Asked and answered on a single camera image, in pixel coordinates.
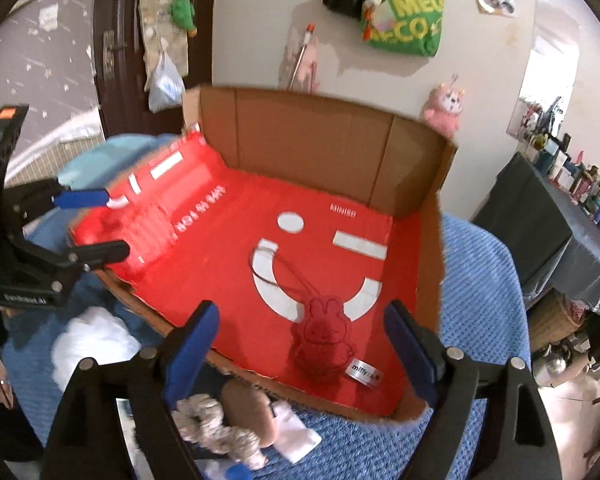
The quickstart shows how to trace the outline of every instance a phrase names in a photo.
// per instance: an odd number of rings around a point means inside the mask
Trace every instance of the basket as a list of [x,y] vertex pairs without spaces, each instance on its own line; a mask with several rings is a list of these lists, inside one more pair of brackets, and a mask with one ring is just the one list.
[[557,290],[551,290],[528,314],[531,351],[561,341],[574,333],[584,321],[584,306]]

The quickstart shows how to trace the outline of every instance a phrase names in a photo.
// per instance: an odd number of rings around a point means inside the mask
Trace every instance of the table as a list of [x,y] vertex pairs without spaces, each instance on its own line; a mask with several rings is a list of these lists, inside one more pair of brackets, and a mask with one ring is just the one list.
[[[103,185],[161,141],[151,137],[119,137],[72,161],[60,175],[71,177],[74,187]],[[52,250],[66,244],[67,211],[46,216],[32,236]],[[492,235],[463,220],[444,216],[446,277],[440,308],[440,337],[447,346],[463,348],[472,358],[504,364],[512,356],[530,361],[526,315],[516,269],[506,247]],[[67,305],[57,311],[28,310],[13,318],[11,339],[2,350],[24,413],[45,443],[61,393],[51,377],[51,349],[68,321],[90,305],[104,306],[123,319],[142,345],[156,344],[160,336],[139,317],[125,310],[93,275],[75,286]],[[449,478],[464,479],[482,427],[485,401],[474,403],[461,448]],[[322,443],[292,466],[273,448],[266,450],[269,464],[255,478],[390,480],[398,478],[418,445],[430,417],[403,425],[372,425],[298,408],[302,421],[322,436]]]
[[520,153],[474,224],[511,251],[527,303],[549,288],[600,314],[600,229]]

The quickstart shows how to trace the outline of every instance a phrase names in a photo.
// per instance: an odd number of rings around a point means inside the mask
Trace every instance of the white fluffy object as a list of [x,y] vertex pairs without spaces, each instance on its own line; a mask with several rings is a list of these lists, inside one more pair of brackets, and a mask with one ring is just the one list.
[[61,333],[51,351],[53,378],[64,392],[75,367],[85,357],[93,357],[99,365],[128,361],[140,350],[140,343],[125,323],[100,306],[90,306],[73,318]]

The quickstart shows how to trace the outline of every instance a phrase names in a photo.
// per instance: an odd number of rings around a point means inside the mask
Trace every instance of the wooden door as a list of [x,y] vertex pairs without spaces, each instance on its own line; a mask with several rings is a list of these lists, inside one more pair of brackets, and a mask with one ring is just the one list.
[[[193,0],[198,35],[189,38],[189,75],[186,88],[211,83],[211,37],[214,0]],[[117,134],[179,133],[182,109],[153,114],[144,91],[144,45],[137,10],[138,0],[94,0],[93,62],[100,117],[107,137]],[[102,59],[103,35],[113,31],[114,76],[105,80]]]

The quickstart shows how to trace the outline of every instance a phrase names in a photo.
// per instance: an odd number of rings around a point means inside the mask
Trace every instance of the keychain string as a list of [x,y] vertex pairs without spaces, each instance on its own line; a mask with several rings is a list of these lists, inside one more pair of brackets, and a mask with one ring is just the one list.
[[[282,265],[284,265],[289,270],[289,272],[291,272],[293,274],[293,276],[304,287],[304,289],[296,288],[294,286],[280,285],[279,283],[274,282],[273,280],[268,280],[264,276],[261,276],[259,273],[257,273],[256,270],[253,268],[253,258],[258,251],[264,251],[264,252],[270,253],[272,260],[273,260],[273,258],[277,258],[277,260]],[[294,264],[292,264],[291,262],[288,262],[280,254],[277,254],[275,250],[269,249],[267,247],[254,248],[254,250],[251,251],[251,255],[249,257],[249,268],[251,269],[251,272],[253,273],[253,275],[256,276],[256,278],[258,278],[259,280],[262,280],[265,283],[269,283],[269,285],[279,287],[284,292],[287,292],[287,291],[295,292],[296,294],[301,294],[304,297],[320,296],[320,292],[318,292],[318,289],[315,288],[312,285],[312,283],[302,275],[302,273],[296,268],[296,266]]]

